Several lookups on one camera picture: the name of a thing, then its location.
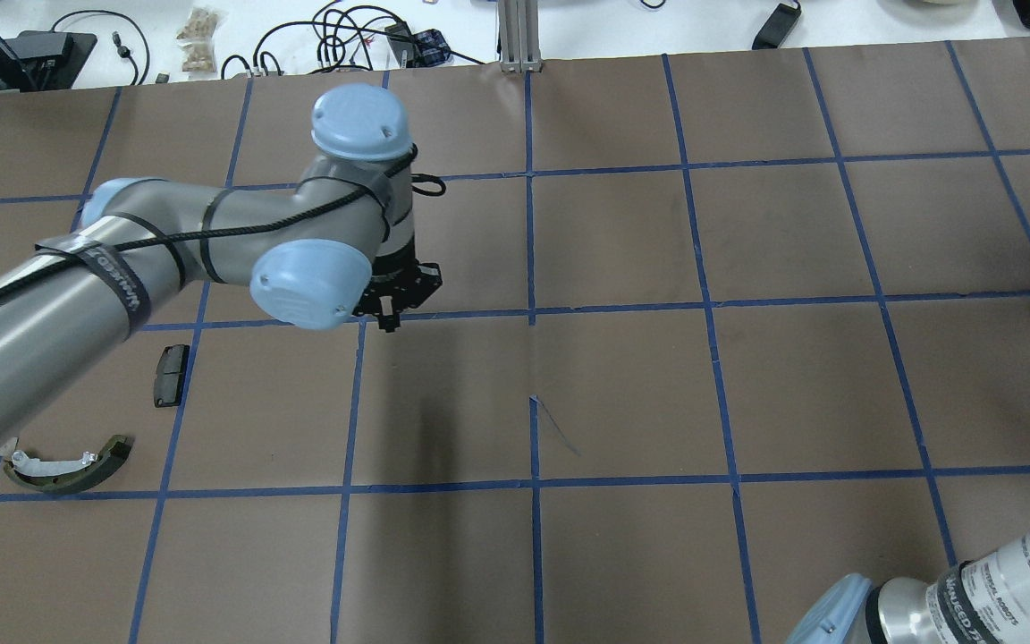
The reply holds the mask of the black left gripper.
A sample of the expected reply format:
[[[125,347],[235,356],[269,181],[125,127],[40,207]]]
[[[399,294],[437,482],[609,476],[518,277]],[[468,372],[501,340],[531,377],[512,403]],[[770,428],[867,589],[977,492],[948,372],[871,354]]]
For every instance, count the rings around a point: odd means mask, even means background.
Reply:
[[[394,333],[401,314],[425,304],[443,284],[440,265],[418,261],[416,238],[412,238],[394,252],[376,257],[352,316],[376,318],[381,331]]]

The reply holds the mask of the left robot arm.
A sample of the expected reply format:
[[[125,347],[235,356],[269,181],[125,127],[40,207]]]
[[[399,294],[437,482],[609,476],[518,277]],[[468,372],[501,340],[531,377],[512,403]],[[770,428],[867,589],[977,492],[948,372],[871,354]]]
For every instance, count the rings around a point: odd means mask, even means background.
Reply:
[[[270,318],[385,333],[441,289],[416,253],[418,146],[392,91],[341,84],[310,111],[316,148],[291,194],[118,178],[72,233],[0,276],[0,444],[192,282],[249,290]]]

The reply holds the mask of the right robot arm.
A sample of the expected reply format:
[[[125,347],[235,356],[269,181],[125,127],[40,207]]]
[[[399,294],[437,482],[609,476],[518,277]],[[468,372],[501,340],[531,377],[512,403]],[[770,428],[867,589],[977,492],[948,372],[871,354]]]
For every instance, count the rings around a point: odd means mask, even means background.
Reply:
[[[853,573],[830,587],[789,643],[1030,643],[1030,531],[931,583],[876,584]]]

